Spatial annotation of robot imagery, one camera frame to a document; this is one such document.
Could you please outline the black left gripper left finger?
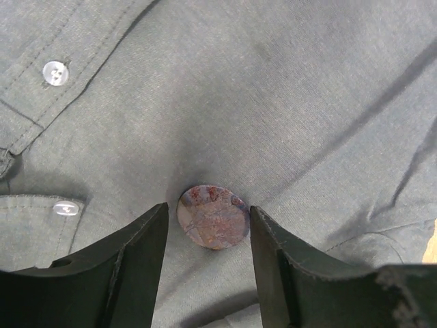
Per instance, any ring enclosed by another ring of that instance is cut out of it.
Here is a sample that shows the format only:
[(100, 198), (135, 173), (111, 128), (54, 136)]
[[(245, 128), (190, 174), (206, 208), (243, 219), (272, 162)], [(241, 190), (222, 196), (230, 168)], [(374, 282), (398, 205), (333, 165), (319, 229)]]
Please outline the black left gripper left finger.
[(168, 229), (157, 204), (48, 268), (1, 272), (1, 326), (150, 327)]

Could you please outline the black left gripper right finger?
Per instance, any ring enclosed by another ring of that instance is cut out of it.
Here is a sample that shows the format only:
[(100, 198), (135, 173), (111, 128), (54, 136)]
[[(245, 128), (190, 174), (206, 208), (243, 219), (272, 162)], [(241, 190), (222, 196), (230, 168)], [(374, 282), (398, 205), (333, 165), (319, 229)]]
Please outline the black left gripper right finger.
[(435, 327), (436, 265), (366, 269), (325, 254), (251, 207), (264, 327)]

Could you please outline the round red-blue brooch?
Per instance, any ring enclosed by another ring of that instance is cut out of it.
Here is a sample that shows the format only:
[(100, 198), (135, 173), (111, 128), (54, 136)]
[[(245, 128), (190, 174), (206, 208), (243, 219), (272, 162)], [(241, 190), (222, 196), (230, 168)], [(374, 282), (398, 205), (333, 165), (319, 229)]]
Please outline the round red-blue brooch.
[(249, 207), (229, 189), (210, 184), (185, 191), (178, 200), (176, 215), (185, 235), (207, 249), (233, 247), (250, 230)]

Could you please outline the grey button-up shirt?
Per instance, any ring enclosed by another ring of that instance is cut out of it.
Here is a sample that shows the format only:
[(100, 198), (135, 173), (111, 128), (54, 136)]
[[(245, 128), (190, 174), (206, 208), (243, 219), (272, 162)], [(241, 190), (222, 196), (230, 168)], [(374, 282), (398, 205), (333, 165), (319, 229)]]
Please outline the grey button-up shirt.
[(436, 2), (1, 2), (3, 270), (200, 184), (345, 262), (422, 261)]

